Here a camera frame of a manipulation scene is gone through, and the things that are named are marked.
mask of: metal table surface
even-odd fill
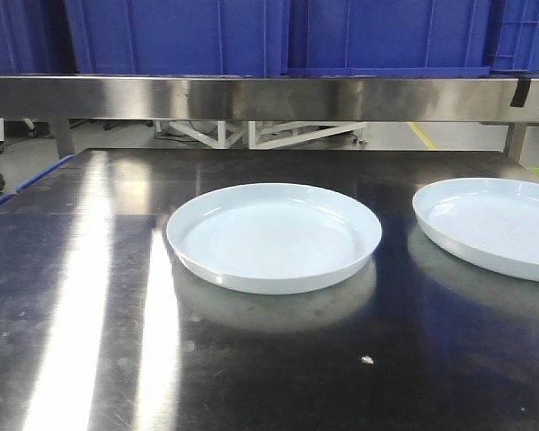
[[[0,430],[539,430],[539,284],[453,258],[412,194],[538,180],[489,152],[88,150],[0,207]],[[231,292],[168,215],[256,181],[334,189],[384,237],[350,280]]]

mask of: table leg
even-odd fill
[[[503,154],[508,155],[516,162],[521,159],[521,150],[523,150],[526,131],[527,123],[510,123],[508,125]]]
[[[74,141],[70,131],[70,122],[68,119],[51,119],[49,121],[50,132],[56,138],[57,155],[66,157],[70,154],[75,154]]]

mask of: blue storage crate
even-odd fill
[[[66,0],[85,74],[281,75],[289,0]]]
[[[539,0],[491,0],[485,62],[495,72],[539,73]]]
[[[292,0],[289,75],[478,76],[489,0]]]
[[[74,71],[63,0],[0,0],[0,75]]]

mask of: white ceramic dish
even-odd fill
[[[539,184],[466,178],[429,184],[413,209],[431,241],[473,265],[539,281]]]
[[[166,234],[198,277],[241,292],[287,295],[357,273],[380,242],[381,225],[340,193],[262,183],[192,199],[170,217]]]

